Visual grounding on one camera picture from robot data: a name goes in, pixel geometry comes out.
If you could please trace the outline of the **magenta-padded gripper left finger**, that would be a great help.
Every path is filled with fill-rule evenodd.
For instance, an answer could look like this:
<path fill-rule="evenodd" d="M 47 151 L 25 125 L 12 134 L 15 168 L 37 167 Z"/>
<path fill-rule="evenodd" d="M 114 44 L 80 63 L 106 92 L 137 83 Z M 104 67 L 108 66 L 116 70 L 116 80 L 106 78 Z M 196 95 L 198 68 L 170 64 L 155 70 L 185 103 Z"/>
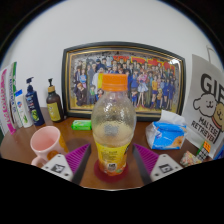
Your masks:
<path fill-rule="evenodd" d="M 86 144 L 67 155 L 57 154 L 42 169 L 79 185 L 90 154 L 91 145 Z"/>

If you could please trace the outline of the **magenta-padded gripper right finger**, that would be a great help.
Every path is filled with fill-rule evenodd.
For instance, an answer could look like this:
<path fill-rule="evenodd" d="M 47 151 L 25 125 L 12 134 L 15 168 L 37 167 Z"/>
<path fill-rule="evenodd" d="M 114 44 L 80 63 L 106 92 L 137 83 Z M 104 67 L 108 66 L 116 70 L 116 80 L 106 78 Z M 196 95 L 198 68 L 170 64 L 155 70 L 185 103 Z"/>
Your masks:
<path fill-rule="evenodd" d="M 182 169 L 168 154 L 157 154 L 141 145 L 133 145 L 133 155 L 145 185 Z"/>

